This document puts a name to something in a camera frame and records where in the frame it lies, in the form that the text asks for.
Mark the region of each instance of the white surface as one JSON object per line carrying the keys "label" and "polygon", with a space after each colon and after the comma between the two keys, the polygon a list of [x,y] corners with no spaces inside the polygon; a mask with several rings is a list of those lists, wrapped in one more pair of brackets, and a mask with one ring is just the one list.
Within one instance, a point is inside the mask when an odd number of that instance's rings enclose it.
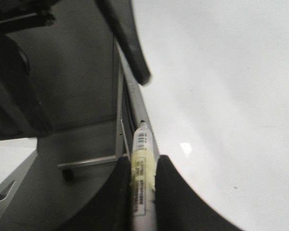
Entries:
{"label": "white surface", "polygon": [[289,1],[137,0],[161,154],[223,216],[289,231]]}
{"label": "white surface", "polygon": [[0,141],[0,184],[36,149],[36,138]]}

